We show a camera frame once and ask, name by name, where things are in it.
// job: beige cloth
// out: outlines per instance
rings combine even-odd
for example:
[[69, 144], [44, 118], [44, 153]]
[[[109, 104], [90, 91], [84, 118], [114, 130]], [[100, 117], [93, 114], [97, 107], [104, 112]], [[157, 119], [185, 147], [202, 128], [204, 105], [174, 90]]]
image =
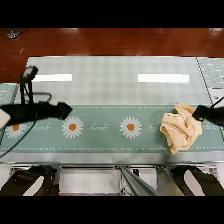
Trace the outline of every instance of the beige cloth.
[[176, 104], [178, 114], [165, 113], [160, 131], [166, 135], [172, 154], [188, 150], [202, 134], [201, 122], [192, 117], [195, 109], [188, 104]]

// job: wooden floor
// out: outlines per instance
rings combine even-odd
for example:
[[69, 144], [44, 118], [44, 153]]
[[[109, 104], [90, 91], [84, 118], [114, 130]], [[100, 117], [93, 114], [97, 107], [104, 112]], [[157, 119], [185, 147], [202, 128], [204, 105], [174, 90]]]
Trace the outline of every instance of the wooden floor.
[[224, 57], [224, 28], [0, 28], [0, 82], [18, 82], [30, 56]]

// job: cloth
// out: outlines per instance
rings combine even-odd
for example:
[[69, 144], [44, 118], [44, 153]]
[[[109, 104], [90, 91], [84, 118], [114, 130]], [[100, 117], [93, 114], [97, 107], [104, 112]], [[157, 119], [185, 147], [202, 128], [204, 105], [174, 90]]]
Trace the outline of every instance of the cloth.
[[192, 117], [195, 109], [188, 104], [176, 104], [178, 114], [165, 113], [160, 131], [166, 135], [172, 154], [179, 150], [188, 150], [202, 134], [201, 122]]

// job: white rectangle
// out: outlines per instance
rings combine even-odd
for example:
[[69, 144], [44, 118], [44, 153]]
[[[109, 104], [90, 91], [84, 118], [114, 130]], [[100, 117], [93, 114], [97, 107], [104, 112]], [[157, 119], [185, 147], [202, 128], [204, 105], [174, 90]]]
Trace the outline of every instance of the white rectangle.
[[72, 74], [36, 75], [33, 82], [70, 82]]
[[138, 82], [189, 83], [189, 75], [182, 75], [182, 74], [138, 74]]

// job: white flower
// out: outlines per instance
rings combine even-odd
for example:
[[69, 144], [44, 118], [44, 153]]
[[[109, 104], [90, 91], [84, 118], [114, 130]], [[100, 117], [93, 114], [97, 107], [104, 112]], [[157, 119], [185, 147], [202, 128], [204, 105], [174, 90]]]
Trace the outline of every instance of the white flower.
[[120, 131], [124, 132], [123, 135], [126, 135], [126, 138], [130, 139], [139, 136], [141, 134], [140, 130], [142, 130], [140, 121], [134, 117], [123, 119], [120, 127]]
[[17, 138], [24, 133], [26, 128], [27, 128], [26, 124], [15, 124], [6, 127], [5, 131], [8, 138]]
[[76, 136], [82, 134], [81, 131], [83, 130], [83, 127], [84, 125], [81, 119], [79, 119], [78, 117], [69, 117], [65, 122], [63, 122], [63, 135], [65, 135], [66, 138], [75, 138]]

